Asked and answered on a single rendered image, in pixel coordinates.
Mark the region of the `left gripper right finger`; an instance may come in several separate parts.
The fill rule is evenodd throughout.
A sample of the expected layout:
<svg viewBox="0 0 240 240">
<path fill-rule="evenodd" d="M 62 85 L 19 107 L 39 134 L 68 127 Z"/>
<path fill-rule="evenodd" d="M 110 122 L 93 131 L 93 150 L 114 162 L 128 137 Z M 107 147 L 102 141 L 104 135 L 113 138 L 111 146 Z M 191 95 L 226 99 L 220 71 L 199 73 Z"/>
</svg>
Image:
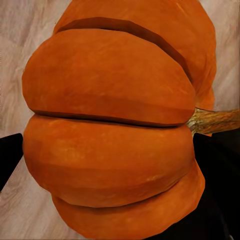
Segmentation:
<svg viewBox="0 0 240 240">
<path fill-rule="evenodd" d="M 195 159 L 225 219 L 240 240 L 240 153 L 204 134 L 193 136 Z"/>
</svg>

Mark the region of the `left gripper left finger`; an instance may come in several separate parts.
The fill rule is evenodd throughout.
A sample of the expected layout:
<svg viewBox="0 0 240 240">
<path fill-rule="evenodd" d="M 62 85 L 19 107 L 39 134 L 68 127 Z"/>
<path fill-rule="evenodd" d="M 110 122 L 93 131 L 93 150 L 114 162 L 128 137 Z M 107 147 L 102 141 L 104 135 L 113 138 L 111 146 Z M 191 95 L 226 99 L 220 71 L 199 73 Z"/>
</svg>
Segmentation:
<svg viewBox="0 0 240 240">
<path fill-rule="evenodd" d="M 21 133 L 0 138 L 0 192 L 23 157 Z"/>
</svg>

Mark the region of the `pumpkin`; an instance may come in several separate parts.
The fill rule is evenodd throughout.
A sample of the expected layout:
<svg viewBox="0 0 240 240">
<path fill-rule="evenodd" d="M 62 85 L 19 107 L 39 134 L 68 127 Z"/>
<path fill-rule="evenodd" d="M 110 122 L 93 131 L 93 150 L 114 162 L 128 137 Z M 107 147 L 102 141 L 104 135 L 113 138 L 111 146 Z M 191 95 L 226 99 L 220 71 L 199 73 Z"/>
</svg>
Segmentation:
<svg viewBox="0 0 240 240">
<path fill-rule="evenodd" d="M 28 171 L 87 239 L 144 240 L 197 209 L 195 133 L 240 128 L 213 111 L 215 26 L 198 0 L 72 0 L 28 60 Z"/>
</svg>

